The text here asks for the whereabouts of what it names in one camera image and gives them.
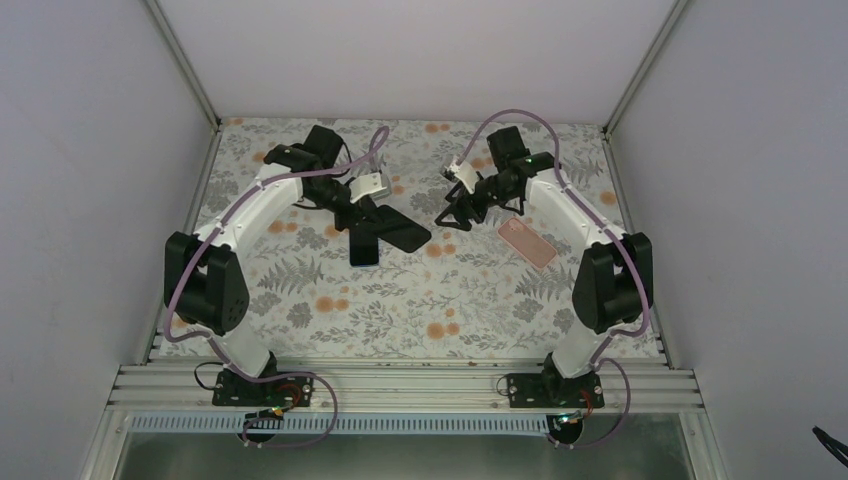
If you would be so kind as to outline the pink phone case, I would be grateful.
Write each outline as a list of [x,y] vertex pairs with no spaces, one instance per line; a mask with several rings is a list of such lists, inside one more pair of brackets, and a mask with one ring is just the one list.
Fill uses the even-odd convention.
[[496,233],[537,270],[546,268],[558,255],[553,245],[517,217],[505,221]]

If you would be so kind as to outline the black smartphone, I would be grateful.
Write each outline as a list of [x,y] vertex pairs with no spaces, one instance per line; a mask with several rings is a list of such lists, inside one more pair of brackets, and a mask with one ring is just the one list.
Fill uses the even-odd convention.
[[363,222],[353,226],[349,232],[349,262],[352,267],[372,267],[379,264],[379,237],[376,224]]

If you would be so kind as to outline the black phone-shaped object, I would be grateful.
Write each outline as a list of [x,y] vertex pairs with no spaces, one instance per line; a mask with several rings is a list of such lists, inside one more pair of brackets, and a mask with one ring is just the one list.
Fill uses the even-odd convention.
[[379,206],[376,218],[372,232],[380,240],[406,253],[414,253],[432,238],[428,229],[391,206]]

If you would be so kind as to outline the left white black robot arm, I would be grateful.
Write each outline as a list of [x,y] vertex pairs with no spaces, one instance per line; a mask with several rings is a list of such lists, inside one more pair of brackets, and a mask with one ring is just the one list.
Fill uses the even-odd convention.
[[239,256],[302,199],[352,209],[358,199],[338,179],[375,163],[389,134],[389,127],[379,127],[361,157],[337,165],[344,140],[315,125],[304,142],[272,148],[247,189],[208,224],[193,233],[173,233],[165,244],[165,339],[172,344],[206,341],[224,367],[240,377],[238,390],[249,402],[270,402],[279,380],[270,370],[270,350],[244,320],[250,293]]

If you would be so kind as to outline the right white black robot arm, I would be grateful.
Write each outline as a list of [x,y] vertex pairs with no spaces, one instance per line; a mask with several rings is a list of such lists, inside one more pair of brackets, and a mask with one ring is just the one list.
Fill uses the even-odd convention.
[[647,330],[653,305],[652,244],[645,234],[627,233],[592,206],[567,180],[557,151],[532,153],[515,127],[490,134],[487,145],[494,175],[483,176],[461,155],[446,161],[442,174],[454,186],[435,222],[468,231],[491,208],[517,201],[516,214],[530,204],[577,240],[582,256],[572,306],[579,322],[546,356],[540,379],[544,399],[565,407],[578,397],[581,383],[595,373],[614,339],[638,338]]

